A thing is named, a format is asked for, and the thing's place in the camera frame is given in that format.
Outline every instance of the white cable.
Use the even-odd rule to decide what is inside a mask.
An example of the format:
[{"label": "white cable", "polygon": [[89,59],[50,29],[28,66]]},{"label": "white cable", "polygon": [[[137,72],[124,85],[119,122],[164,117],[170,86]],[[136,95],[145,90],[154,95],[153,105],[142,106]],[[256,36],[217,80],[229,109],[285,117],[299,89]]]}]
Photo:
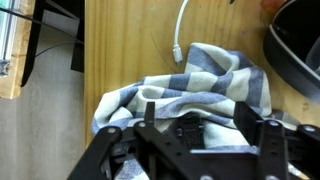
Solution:
[{"label": "white cable", "polygon": [[183,60],[181,48],[178,44],[178,39],[179,39],[179,30],[180,30],[182,15],[183,15],[184,9],[186,8],[187,4],[188,4],[188,0],[184,0],[181,5],[181,9],[180,9],[178,19],[177,19],[177,24],[176,24],[176,30],[174,33],[173,56],[174,56],[174,60],[177,64],[180,64],[181,61]]}]

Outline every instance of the wooden table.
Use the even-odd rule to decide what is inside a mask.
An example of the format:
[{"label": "wooden table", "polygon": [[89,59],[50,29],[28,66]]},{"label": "wooden table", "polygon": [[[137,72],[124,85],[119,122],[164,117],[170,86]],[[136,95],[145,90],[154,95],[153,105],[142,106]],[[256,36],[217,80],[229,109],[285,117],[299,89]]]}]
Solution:
[{"label": "wooden table", "polygon": [[[90,0],[86,2],[85,117],[86,144],[91,119],[105,92],[146,75],[182,73],[172,46],[182,0]],[[179,44],[187,57],[192,42],[243,52],[268,76],[274,109],[320,126],[320,105],[284,82],[267,63],[262,40],[271,21],[260,0],[189,0]]]},{"label": "wooden table", "polygon": [[[34,6],[35,0],[20,0],[19,12],[32,17]],[[8,76],[0,78],[0,98],[12,99],[20,95],[30,30],[30,21],[17,19]]]}]

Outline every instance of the gray floor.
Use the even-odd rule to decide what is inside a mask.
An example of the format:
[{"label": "gray floor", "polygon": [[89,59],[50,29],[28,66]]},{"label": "gray floor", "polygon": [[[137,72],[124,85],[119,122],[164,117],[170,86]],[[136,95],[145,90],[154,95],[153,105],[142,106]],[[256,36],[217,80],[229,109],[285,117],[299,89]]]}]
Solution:
[{"label": "gray floor", "polygon": [[[46,13],[45,21],[75,34],[77,22]],[[42,28],[38,51],[70,41]],[[36,59],[14,100],[0,99],[0,180],[66,179],[84,151],[83,74],[70,70],[73,45]]]}]

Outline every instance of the striped cloth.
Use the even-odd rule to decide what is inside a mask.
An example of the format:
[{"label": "striped cloth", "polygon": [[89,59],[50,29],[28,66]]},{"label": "striped cloth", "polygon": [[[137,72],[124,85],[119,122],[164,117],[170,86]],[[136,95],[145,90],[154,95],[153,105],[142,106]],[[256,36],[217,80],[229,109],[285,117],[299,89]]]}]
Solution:
[{"label": "striped cloth", "polygon": [[233,123],[235,101],[245,101],[262,117],[271,113],[268,80],[261,68],[240,52],[193,43],[184,74],[145,77],[105,93],[93,117],[93,133],[111,125],[125,129],[144,117],[149,101],[155,102],[157,122],[188,112],[205,118],[206,148],[247,145]]}]

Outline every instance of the cable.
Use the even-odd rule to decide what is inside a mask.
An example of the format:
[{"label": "cable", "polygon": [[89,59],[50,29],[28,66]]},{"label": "cable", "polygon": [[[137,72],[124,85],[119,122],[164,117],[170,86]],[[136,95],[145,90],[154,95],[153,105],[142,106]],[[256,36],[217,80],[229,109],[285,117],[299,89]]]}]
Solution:
[{"label": "cable", "polygon": [[51,29],[53,29],[53,30],[59,31],[59,32],[61,32],[61,33],[64,33],[64,34],[72,37],[77,43],[80,43],[80,44],[83,44],[83,45],[84,45],[84,43],[83,43],[82,41],[78,40],[78,39],[75,38],[73,35],[65,32],[65,31],[62,31],[61,29],[58,29],[58,28],[56,28],[56,27],[53,27],[53,26],[51,26],[51,25],[49,25],[49,24],[46,24],[46,23],[41,22],[41,21],[38,21],[38,20],[33,19],[33,18],[31,18],[31,17],[28,17],[28,16],[21,15],[21,14],[19,14],[19,13],[15,13],[15,12],[13,12],[13,11],[11,11],[11,10],[8,10],[8,9],[2,8],[2,7],[0,7],[0,11],[3,11],[3,12],[5,12],[5,13],[8,13],[8,14],[11,14],[11,15],[14,15],[14,16],[17,16],[17,17],[22,18],[22,19],[26,19],[26,20],[32,21],[32,22],[34,22],[34,23],[36,23],[36,24],[40,24],[40,25],[42,25],[42,26],[46,26],[46,27],[51,28]]},{"label": "cable", "polygon": [[177,19],[177,24],[176,24],[176,30],[174,33],[173,56],[174,56],[174,60],[177,63],[177,65],[180,65],[181,61],[183,60],[181,48],[178,44],[178,39],[179,39],[179,30],[180,30],[182,15],[183,15],[184,9],[186,8],[187,4],[188,4],[188,0],[184,0],[181,5],[181,9],[180,9],[178,19]]},{"label": "cable", "polygon": [[60,43],[60,44],[56,44],[56,45],[54,45],[54,46],[52,46],[52,47],[49,47],[49,48],[47,48],[47,49],[39,52],[35,57],[38,57],[38,56],[40,56],[41,54],[43,54],[43,53],[45,53],[45,52],[47,52],[47,51],[49,51],[49,50],[51,50],[51,49],[53,49],[53,48],[56,48],[56,47],[62,46],[62,45],[66,45],[66,44],[81,44],[81,43],[79,43],[79,42],[77,42],[77,41],[68,41],[68,42],[63,42],[63,43]]}]

